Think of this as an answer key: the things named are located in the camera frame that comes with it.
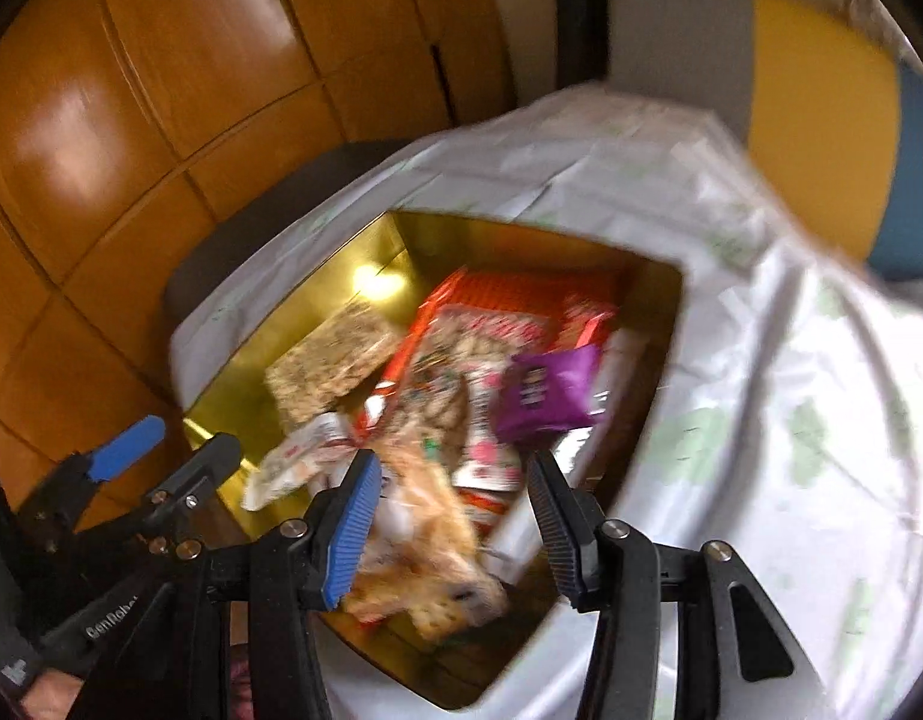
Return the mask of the left hand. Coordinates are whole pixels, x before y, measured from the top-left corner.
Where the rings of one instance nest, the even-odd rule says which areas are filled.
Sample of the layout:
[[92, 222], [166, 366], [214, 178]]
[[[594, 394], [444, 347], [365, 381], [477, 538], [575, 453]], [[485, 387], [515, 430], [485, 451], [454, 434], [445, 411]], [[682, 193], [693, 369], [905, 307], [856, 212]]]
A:
[[25, 718], [66, 720], [82, 688], [82, 681], [58, 670], [46, 670], [20, 699]]

